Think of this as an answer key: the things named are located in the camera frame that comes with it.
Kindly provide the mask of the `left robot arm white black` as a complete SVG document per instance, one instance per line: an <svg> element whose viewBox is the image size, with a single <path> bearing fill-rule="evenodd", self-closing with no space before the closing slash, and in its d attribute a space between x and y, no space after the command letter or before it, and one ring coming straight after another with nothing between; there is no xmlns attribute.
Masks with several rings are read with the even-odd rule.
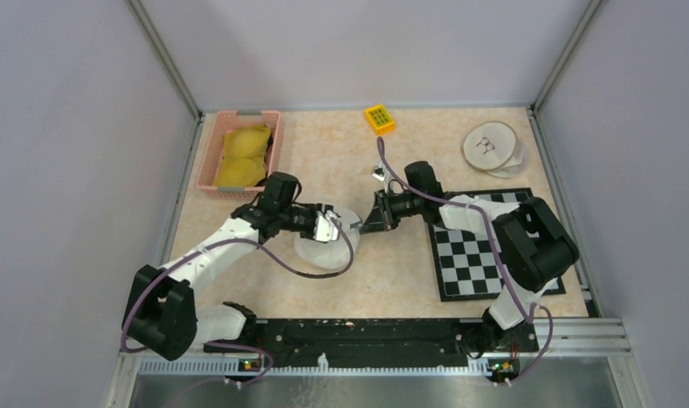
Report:
<svg viewBox="0 0 689 408"><path fill-rule="evenodd" d="M275 172L264 190L230 214L202 243L162 266L146 264L134 275L121 326L121 349L132 353L128 340L166 360L176 360L193 344L224 340L236 351L250 349L256 328L246 310L232 303L197 309L197 297L227 268L263 249L279 232L298 233L327 242L337 236L330 221L334 207L299 203L299 180Z"/></svg>

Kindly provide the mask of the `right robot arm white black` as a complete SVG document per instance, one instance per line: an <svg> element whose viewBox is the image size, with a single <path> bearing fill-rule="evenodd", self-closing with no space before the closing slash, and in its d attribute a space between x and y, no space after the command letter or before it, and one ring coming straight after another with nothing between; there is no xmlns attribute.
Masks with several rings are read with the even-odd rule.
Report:
<svg viewBox="0 0 689 408"><path fill-rule="evenodd" d="M488 242L497 275L504 280L502 293L483 315L482 338L493 350L504 350L516 340L516 326L532 320L533 306L579 260L572 237L539 197L497 202L446 192L427 161L409 164L405 179L385 162L372 175L384 187L375 192L361 234L392 231L402 219L420 216L431 226Z"/></svg>

